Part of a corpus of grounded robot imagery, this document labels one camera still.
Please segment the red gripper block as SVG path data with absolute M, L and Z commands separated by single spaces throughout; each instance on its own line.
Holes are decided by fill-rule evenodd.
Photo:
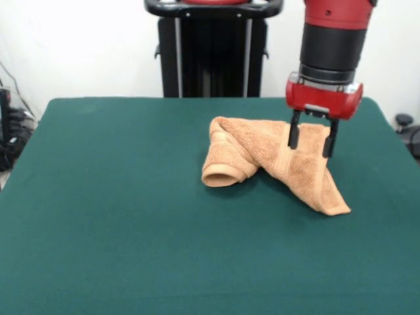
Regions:
M 323 157 L 331 158 L 339 129 L 339 119 L 348 120 L 357 111 L 364 91 L 361 83 L 328 85 L 304 79 L 292 72 L 287 80 L 285 95 L 287 105 L 294 109 L 290 122 L 287 145 L 296 149 L 299 141 L 301 112 L 314 112 L 330 119 L 330 132 L 325 138 Z

